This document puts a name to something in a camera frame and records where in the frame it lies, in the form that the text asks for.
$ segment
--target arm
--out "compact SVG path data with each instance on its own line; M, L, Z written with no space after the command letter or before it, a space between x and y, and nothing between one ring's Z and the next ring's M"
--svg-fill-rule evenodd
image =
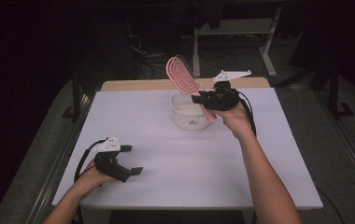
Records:
M103 175L97 171L96 168L94 168L94 162L91 161L88 164L85 173L83 173L73 184L73 186L66 192L43 223L70 224L81 201L90 195L94 189L98 188L103 183L112 180L112 177Z
M248 172L250 193L261 223L301 223L286 187L266 158L250 128L241 104L229 111L213 111L238 139Z

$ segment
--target white plastic bracket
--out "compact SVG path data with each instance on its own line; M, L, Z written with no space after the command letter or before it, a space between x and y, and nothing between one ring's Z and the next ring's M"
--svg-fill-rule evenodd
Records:
M108 138L105 142L98 144L93 148L93 152L120 151L120 141L116 136Z
M251 75L250 70L246 72L224 72L223 70L221 70L221 72L217 76L213 77L213 81L214 82L228 81L231 79L246 77L249 75Z

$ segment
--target gray floor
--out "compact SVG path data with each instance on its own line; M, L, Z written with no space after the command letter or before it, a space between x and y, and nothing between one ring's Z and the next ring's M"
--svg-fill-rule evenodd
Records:
M263 66L260 53L256 49L262 40L256 36L243 37L236 48L237 63L224 70L250 69L255 77L267 77L271 84L278 83L300 71L289 66L289 59L298 38L276 38L269 55L277 70L277 77L269 78ZM202 53L212 53L208 46L218 43L231 43L230 40L217 40L215 43L202 43ZM220 68L201 61L202 76L213 77ZM164 78L163 70L157 70ZM304 77L291 85L294 88L277 89L277 95L305 164L314 181L335 203L346 223L355 223L355 160L351 149L355 148L355 116L334 120L324 101L328 90L312 91L308 88L311 76ZM340 102L348 103L355 114L355 88L343 78L340 79ZM63 119L62 115L72 105L71 83L66 83L55 98L45 117L33 144L31 145L5 199L0 204L0 223L38 223L51 211L53 194L58 187L68 155L78 136L80 123L87 110L83 101L83 116L78 122ZM321 197L324 207L319 210L301 211L304 223L340 223L332 205ZM244 211L249 222L251 211ZM86 223L107 223L108 211L84 211Z

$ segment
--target table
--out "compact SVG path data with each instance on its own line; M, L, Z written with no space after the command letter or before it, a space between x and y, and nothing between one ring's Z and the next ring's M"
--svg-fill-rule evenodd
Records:
M210 78L199 81L210 87ZM240 210L253 206L238 141L221 119L202 131L179 129L172 120L169 104L172 94L178 91L171 85L167 87L168 82L105 83L94 97L52 204L59 202L73 184L84 150L97 140L117 135L123 145L134 146L131 152L120 153L119 163L127 168L143 166L144 170L126 183L104 184L82 205L101 209L174 210ZM241 88L250 82L256 88ZM267 84L265 78L232 81L232 86L250 99L258 139L296 206L321 208L320 197L275 90L264 84ZM93 157L90 153L85 163Z

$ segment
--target round plastic basket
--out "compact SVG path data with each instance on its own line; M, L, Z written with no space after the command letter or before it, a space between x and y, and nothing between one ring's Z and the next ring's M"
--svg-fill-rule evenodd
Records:
M176 125L184 130L202 130L209 126L201 107L192 102L192 96L176 93L171 97L173 117Z

